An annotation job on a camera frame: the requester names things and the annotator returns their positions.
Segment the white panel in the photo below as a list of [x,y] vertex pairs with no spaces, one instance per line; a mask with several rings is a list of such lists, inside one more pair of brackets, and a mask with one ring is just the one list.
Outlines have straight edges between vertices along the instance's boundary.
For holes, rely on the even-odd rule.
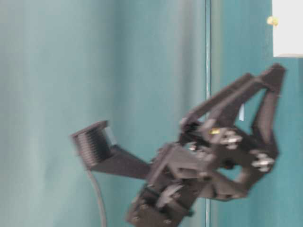
[[273,0],[274,57],[303,57],[303,0]]

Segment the metal bolt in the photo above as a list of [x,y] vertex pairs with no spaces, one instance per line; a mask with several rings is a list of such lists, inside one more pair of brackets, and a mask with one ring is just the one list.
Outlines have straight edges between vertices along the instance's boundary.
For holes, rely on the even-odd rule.
[[189,149],[190,150],[196,150],[197,146],[195,143],[191,143]]
[[237,143],[241,142],[242,139],[242,136],[237,135],[234,131],[228,130],[220,140],[220,143],[226,145],[227,149],[234,150],[238,147]]
[[199,173],[199,176],[200,176],[200,177],[205,177],[205,176],[207,176],[207,173],[206,173],[206,172],[200,172],[200,173]]
[[257,155],[260,151],[257,149],[250,150],[251,155]]
[[133,217],[133,222],[138,222],[140,221],[140,218],[138,216]]
[[166,224],[166,225],[169,225],[169,224],[171,224],[171,220],[170,219],[165,219],[163,221],[163,223]]
[[274,162],[275,160],[267,154],[259,153],[257,154],[257,160],[253,161],[251,165],[258,168],[260,172],[268,172],[270,170],[270,166],[273,165]]
[[146,204],[142,204],[141,206],[140,206],[140,209],[142,209],[142,210],[146,210],[148,208],[148,206],[146,205]]

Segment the brass knob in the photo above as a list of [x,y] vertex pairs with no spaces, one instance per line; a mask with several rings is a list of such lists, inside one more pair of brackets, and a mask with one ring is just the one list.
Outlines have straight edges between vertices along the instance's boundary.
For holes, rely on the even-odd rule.
[[277,26],[279,24],[279,20],[277,17],[270,16],[267,18],[267,23],[272,26]]

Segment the gray wire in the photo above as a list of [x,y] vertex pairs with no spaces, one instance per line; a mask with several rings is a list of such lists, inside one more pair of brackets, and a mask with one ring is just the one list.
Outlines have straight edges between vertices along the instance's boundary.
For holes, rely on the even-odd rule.
[[93,173],[90,170],[86,171],[89,179],[91,181],[91,184],[95,190],[96,197],[98,200],[98,207],[99,207],[99,214],[100,214],[100,221],[101,221],[101,227],[107,227],[107,218],[106,218],[106,212],[105,212],[105,205],[104,205],[104,200],[102,197],[102,193],[100,190],[100,186],[94,177]]

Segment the teal wall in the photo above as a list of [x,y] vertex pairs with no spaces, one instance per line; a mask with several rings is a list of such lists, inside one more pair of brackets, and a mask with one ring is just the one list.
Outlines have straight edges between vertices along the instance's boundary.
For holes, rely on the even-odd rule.
[[[69,135],[109,119],[145,160],[175,140],[205,99],[204,1],[2,0],[0,31],[0,226],[99,226]],[[108,226],[128,226],[143,181],[95,176]],[[195,209],[184,226],[205,223]]]
[[[271,0],[212,0],[213,93],[245,72],[258,75],[274,62],[287,68],[274,126],[281,152],[276,167],[248,198],[212,201],[212,227],[303,225],[303,60],[272,57],[268,16]],[[238,122],[246,130],[258,99],[245,105],[245,121]]]

